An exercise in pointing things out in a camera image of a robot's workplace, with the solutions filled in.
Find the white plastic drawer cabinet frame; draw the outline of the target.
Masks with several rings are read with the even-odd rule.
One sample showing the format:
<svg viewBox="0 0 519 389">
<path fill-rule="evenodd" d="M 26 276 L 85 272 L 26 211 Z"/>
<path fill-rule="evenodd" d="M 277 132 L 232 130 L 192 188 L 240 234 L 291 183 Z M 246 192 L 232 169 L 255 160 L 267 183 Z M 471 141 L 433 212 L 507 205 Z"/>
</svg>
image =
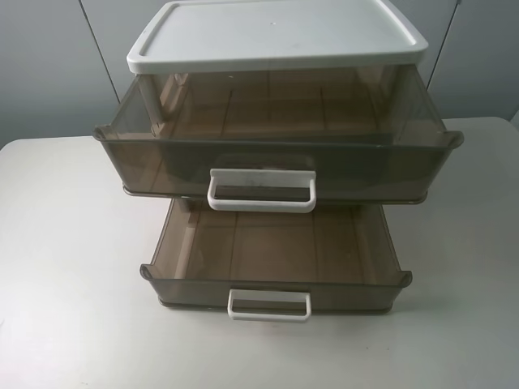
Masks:
<svg viewBox="0 0 519 389">
<path fill-rule="evenodd" d="M 154 75 L 418 64 L 428 42 L 390 1 L 178 1 L 127 55 L 152 124 Z"/>
</svg>

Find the lower smoky transparent drawer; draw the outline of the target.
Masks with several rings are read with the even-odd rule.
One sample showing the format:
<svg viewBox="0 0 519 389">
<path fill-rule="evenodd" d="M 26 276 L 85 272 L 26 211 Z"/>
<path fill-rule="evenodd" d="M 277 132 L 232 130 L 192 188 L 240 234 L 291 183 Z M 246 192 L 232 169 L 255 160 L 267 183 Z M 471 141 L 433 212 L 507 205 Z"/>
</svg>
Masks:
<svg viewBox="0 0 519 389">
<path fill-rule="evenodd" d="M 140 273 L 165 306 L 283 322 L 385 313 L 413 279 L 400 267 L 379 205 L 219 212 L 192 199 L 171 202 Z"/>
</svg>

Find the smoky transparent drawer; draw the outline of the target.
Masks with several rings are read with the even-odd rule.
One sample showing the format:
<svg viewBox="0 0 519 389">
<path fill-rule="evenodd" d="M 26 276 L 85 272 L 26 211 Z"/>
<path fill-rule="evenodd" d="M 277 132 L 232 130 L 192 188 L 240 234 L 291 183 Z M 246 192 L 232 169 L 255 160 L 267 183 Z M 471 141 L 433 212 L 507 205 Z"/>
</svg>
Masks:
<svg viewBox="0 0 519 389">
<path fill-rule="evenodd" d="M 140 273 L 165 306 L 283 322 L 385 313 L 413 279 L 400 267 L 379 205 L 219 212 L 192 199 L 171 202 Z"/>
<path fill-rule="evenodd" d="M 93 136 L 132 195 L 203 199 L 214 169 L 297 170 L 320 203 L 420 203 L 463 143 L 415 66 L 139 76 Z"/>
</svg>

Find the upper smoky transparent drawer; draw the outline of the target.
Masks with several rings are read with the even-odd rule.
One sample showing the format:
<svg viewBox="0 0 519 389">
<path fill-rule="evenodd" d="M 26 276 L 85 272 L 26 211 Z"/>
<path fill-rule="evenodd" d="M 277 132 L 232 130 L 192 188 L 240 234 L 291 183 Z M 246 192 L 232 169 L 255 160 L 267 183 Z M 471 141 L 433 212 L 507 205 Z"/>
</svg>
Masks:
<svg viewBox="0 0 519 389">
<path fill-rule="evenodd" d="M 420 203 L 463 143 L 415 66 L 139 76 L 93 136 L 132 195 L 203 199 L 214 169 L 297 170 L 320 203 Z"/>
</svg>

